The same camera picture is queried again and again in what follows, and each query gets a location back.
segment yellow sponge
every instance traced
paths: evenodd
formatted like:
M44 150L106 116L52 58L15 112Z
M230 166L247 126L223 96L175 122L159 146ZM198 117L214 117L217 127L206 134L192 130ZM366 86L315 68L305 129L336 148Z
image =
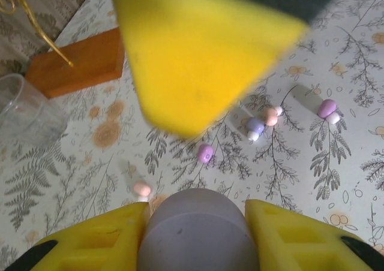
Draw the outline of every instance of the yellow sponge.
M370 271L340 239L352 233L259 200L245 202L261 271Z
M58 244L32 271L136 271L148 218L148 204L134 203L45 237L37 245Z
M113 0L142 112L194 136L303 33L293 16L247 0Z

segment bead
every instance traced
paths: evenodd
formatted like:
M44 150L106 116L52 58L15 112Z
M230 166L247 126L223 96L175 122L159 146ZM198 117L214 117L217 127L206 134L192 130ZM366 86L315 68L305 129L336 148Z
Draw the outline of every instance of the bead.
M277 116L280 116L281 114L283 114L283 108L281 106L275 106L274 109L276 111Z
M329 124L336 124L340 121L340 115L336 112L331 113L327 118L325 119Z
M137 198L137 202L148 202L148 197L147 196L139 196Z
M149 187L148 184L143 180L136 182L133 186L133 190L142 197L147 197L152 191L151 187Z
M201 144L197 152L197 159L201 163L208 163L214 154L214 148L209 144Z
M265 125L274 126L277 123L276 110L273 108L267 108L264 111Z
M247 121L247 130L253 131L260 135L264 131L264 123L255 117L251 117Z
M335 112L337 108L336 101L331 100L331 99L326 99L324 100L320 107L319 110L317 111L317 115L320 118L327 118L331 113Z
M257 139L259 139L260 134L254 132L254 131L249 131L247 136L248 136L249 140L256 141Z

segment gray cylinder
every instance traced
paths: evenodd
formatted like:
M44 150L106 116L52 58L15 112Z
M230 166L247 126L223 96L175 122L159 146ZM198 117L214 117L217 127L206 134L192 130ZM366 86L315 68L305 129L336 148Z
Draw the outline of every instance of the gray cylinder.
M258 271L258 252L237 206L208 189L167 198L148 222L137 271Z

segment white bead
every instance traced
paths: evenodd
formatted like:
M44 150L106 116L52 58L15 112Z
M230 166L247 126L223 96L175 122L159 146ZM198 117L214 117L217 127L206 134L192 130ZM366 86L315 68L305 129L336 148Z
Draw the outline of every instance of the white bead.
M148 197L138 196L137 202L148 202Z
M283 108L281 106L275 106L274 109L276 111L277 116L280 116L281 114L283 114Z
M249 131L247 136L248 136L249 140L256 141L257 139L259 139L260 135L258 135L258 133L254 132L254 131Z
M330 115L327 116L325 119L329 124L336 124L337 122L340 121L340 116L336 112L331 113Z

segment orange flower print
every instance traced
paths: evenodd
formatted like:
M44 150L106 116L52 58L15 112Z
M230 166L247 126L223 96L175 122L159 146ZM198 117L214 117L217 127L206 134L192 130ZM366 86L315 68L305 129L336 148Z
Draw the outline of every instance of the orange flower print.
M372 40L376 44L384 44L384 32L378 32L372 35Z
M1 152L0 152L1 161L5 161L6 154L7 154L7 147L4 147L3 149L1 149Z
M100 115L100 107L99 106L93 106L90 111L88 116L92 119L98 118Z
M301 74L307 75L307 76L312 76L313 75L312 73L310 73L310 70L306 69L303 66L291 66L288 69L285 69L285 73L282 74L280 77L290 76L290 77L294 77L295 81L296 81L296 80L299 79L299 76Z
M137 168L136 168L136 165L133 165L133 164L129 164L129 168L128 168L128 175L132 178L133 177L133 173L136 172Z
M247 126L247 122L248 122L248 118L244 118L244 119L242 119L242 120L240 121L240 124L241 124L242 126Z
M36 230L32 230L28 232L25 236L24 242L26 242L27 247L32 247L33 244L38 240L38 232Z
M322 90L320 88L313 89L313 93L316 95L320 95L322 93Z
M382 244L377 244L373 248L380 254L384 256L384 246Z
M296 75L299 73L299 67L297 66L291 66L289 69L288 69L288 72L289 74L291 75Z
M166 198L168 198L168 195L160 194L150 199L149 208L150 208L151 216Z
M368 130L373 135L381 136L384 139L384 126L376 127L375 131Z
M104 89L104 93L110 95L112 93L112 91L114 91L114 90L115 90L115 87L113 85L107 86Z
M124 102L123 100L117 100L114 103L112 103L106 112L108 120L115 120L117 117L120 116L124 109Z
M86 151L84 160L81 162L82 167L89 165L89 163L91 163L91 161L92 161L92 151L90 151L90 153L88 153Z
M334 72L336 76L340 76L341 78L344 78L343 74L347 72L345 66L341 65L339 62L331 63L331 69L329 69L329 71Z
M332 214L331 217L329 218L329 221L333 226L336 226L340 229L344 229L345 227L352 231L358 230L355 226L349 224L350 220L344 214L337 214L337 213Z
M100 148L111 147L120 135L120 125L117 122L107 121L96 128L93 135L95 146Z

